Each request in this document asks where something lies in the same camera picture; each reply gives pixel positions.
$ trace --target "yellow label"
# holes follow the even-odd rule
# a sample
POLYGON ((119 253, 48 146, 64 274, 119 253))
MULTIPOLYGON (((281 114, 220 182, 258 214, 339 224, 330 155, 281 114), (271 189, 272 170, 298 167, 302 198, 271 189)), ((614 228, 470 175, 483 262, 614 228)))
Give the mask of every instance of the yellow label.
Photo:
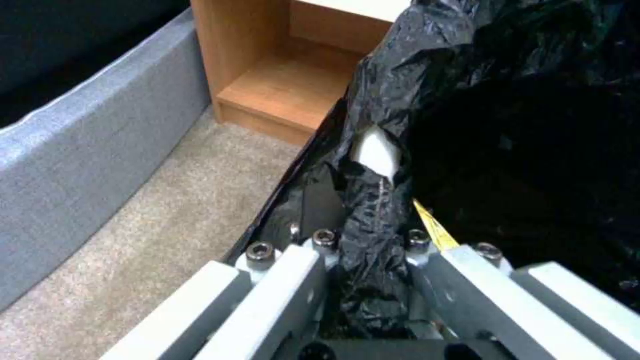
POLYGON ((447 230, 440 225, 440 223, 433 217, 433 215, 429 214, 429 212, 418 202, 418 200, 413 200, 413 205, 415 209, 418 211, 418 215, 420 215, 420 219, 422 219, 422 223, 424 227, 427 229, 431 240, 436 245, 438 250, 444 251, 453 249, 459 246, 458 242, 451 236, 447 230))

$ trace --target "beige carpet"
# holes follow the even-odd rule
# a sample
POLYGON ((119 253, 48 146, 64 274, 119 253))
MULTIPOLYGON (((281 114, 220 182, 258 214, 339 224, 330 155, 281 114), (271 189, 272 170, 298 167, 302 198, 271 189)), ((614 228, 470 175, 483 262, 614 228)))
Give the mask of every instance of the beige carpet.
POLYGON ((298 147, 207 111, 137 194, 0 314, 0 359, 96 359, 240 237, 298 147))

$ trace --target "gray upholstered bed frame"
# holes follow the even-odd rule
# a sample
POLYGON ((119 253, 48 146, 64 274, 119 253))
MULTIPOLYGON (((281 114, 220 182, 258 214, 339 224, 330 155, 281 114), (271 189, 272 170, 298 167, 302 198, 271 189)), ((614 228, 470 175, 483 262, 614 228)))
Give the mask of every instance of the gray upholstered bed frame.
POLYGON ((0 311, 71 256, 209 103, 191 10, 0 130, 0 311))

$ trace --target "wooden nightstand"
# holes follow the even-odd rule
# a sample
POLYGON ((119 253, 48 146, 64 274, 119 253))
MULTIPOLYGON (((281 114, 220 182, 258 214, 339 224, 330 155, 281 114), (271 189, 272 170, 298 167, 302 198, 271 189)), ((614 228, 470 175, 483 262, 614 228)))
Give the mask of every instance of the wooden nightstand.
POLYGON ((303 144, 409 0, 191 0, 218 121, 303 144))

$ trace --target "black plastic bag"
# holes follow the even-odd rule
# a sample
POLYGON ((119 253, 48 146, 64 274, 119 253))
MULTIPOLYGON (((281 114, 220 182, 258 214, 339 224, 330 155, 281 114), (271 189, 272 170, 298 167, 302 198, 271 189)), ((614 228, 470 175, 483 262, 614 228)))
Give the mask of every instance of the black plastic bag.
POLYGON ((296 194, 329 173, 347 210, 324 325, 334 336, 410 336, 401 237, 412 197, 459 242, 492 242, 515 266, 558 261, 638 311, 638 7, 417 1, 238 246, 298 221, 296 194), (403 152, 393 186, 373 186, 381 178, 348 158, 374 124, 403 152), (377 217, 366 199, 385 192, 377 217))

